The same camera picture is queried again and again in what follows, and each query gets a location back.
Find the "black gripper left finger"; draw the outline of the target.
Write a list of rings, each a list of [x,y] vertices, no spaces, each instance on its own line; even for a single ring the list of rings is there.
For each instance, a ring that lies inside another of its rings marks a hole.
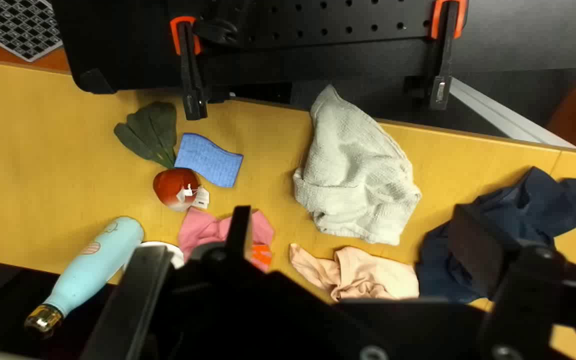
[[[109,295],[80,360],[139,360],[160,292],[171,268],[163,247],[134,250]]]

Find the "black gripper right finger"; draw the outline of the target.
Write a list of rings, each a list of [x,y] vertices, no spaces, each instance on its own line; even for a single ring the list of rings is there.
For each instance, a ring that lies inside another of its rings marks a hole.
[[[447,248],[492,301],[475,338],[483,360],[568,360],[549,341],[556,326],[576,331],[573,262],[463,204],[454,209]]]

